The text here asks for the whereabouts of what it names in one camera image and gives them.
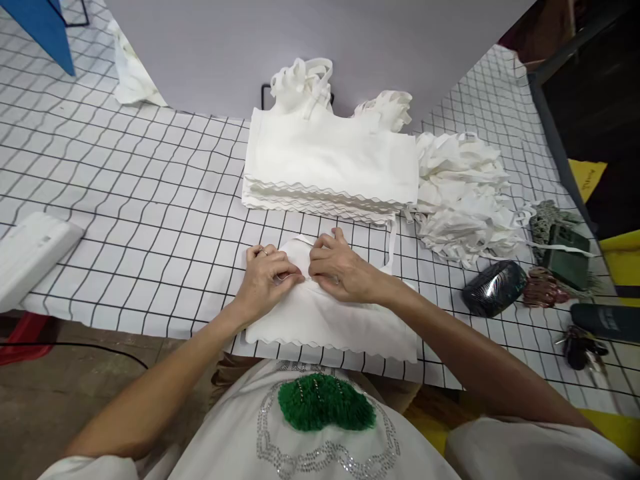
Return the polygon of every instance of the person's right hand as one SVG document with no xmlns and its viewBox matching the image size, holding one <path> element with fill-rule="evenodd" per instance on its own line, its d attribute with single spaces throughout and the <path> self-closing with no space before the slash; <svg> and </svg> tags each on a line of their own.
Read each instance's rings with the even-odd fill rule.
<svg viewBox="0 0 640 480">
<path fill-rule="evenodd" d="M 315 241 L 309 253 L 309 275 L 322 290 L 340 301 L 382 302 L 396 279 L 351 250 L 340 227 L 331 231 L 335 238 L 324 233 Z"/>
</svg>

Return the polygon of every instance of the blue board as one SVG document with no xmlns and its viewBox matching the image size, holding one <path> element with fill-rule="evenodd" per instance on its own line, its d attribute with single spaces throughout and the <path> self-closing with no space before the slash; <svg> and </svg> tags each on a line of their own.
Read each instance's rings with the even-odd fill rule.
<svg viewBox="0 0 640 480">
<path fill-rule="evenodd" d="M 59 0 L 0 0 L 0 5 L 65 72 L 75 76 Z"/>
</svg>

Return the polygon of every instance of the green sequin patch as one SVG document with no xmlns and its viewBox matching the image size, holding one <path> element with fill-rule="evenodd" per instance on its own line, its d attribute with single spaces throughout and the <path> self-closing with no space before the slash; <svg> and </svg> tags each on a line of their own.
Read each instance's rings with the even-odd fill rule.
<svg viewBox="0 0 640 480">
<path fill-rule="evenodd" d="M 283 384 L 278 403 L 285 420 L 300 431 L 327 425 L 360 431 L 375 425 L 375 411 L 367 398 L 330 375 L 314 373 Z"/>
</svg>

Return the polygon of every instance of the person's left hand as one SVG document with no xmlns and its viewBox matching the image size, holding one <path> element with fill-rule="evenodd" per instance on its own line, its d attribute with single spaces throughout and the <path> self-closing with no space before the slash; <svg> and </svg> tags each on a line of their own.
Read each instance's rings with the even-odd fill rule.
<svg viewBox="0 0 640 480">
<path fill-rule="evenodd" d="M 243 312 L 242 328 L 270 312 L 282 297 L 304 280 L 304 275 L 289 262 L 287 254 L 273 245 L 248 248 L 245 278 L 233 300 Z"/>
</svg>

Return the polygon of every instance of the stack of white bags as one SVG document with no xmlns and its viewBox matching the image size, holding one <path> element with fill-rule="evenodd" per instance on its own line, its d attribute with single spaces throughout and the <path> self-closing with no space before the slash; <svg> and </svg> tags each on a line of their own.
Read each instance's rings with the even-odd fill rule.
<svg viewBox="0 0 640 480">
<path fill-rule="evenodd" d="M 465 267 L 478 256 L 511 256 L 524 243 L 518 232 L 535 215 L 530 205 L 512 211 L 509 174 L 500 151 L 473 134 L 423 133 L 417 139 L 420 188 L 412 207 L 416 234 L 427 248 Z"/>
<path fill-rule="evenodd" d="M 271 79 L 275 106 L 254 109 L 242 189 L 250 208 L 384 224 L 417 201 L 411 96 L 384 91 L 351 118 L 333 114 L 328 59 L 296 59 Z"/>
</svg>

